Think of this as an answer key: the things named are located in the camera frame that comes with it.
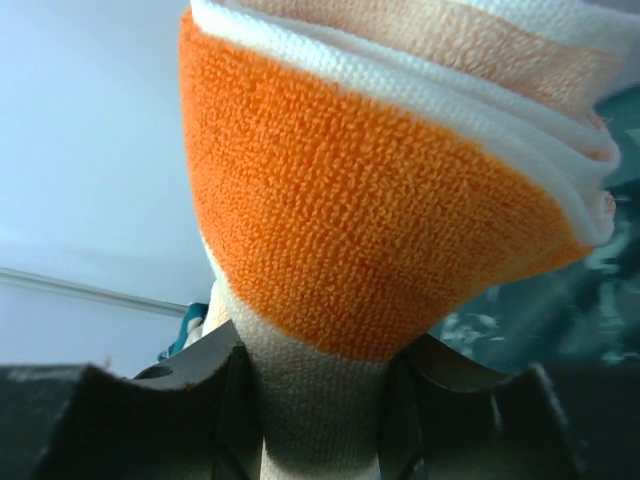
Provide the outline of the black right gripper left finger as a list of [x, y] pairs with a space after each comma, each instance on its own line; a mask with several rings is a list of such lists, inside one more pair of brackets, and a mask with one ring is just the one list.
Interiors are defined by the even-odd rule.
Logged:
[[95, 367], [62, 389], [37, 479], [257, 479], [262, 433], [231, 323], [133, 379]]

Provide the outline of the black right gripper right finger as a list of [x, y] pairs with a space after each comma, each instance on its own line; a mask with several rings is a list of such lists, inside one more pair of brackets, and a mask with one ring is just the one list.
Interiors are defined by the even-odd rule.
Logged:
[[378, 454], [384, 479], [578, 479], [584, 472], [542, 366], [504, 375], [429, 335], [391, 363]]

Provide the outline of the orange Doraemon towel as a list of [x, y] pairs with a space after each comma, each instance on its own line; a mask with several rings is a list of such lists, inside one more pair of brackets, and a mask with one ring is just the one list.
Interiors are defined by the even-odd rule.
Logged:
[[372, 479], [392, 358], [608, 242], [597, 98], [639, 37], [584, 1], [194, 1], [187, 167], [269, 479]]

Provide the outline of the teal Doraemon towel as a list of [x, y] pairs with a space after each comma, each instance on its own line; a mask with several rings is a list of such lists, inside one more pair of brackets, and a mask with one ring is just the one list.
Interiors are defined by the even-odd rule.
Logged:
[[207, 312], [207, 304], [191, 303], [181, 320], [176, 339], [159, 353], [158, 361], [164, 361], [198, 341], [202, 337], [202, 328]]

